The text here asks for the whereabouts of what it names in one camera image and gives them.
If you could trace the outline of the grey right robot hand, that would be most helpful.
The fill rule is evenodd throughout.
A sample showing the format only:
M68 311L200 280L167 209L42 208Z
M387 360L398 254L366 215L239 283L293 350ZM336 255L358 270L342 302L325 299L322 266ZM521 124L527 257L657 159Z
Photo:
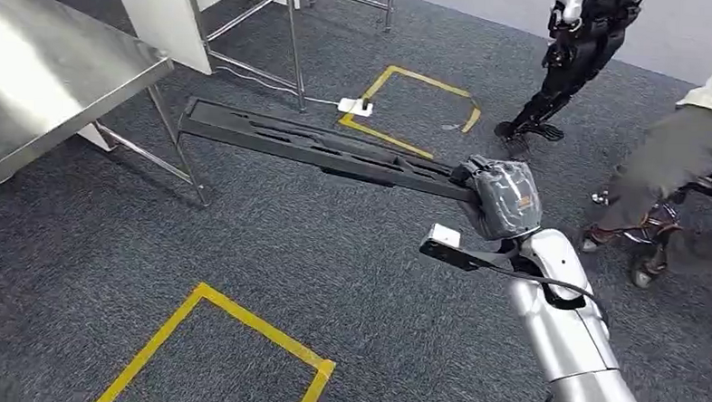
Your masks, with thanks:
M475 205L459 205L483 238L497 241L541 228L544 211L532 174L524 162L471 155L454 168L450 180L476 192Z

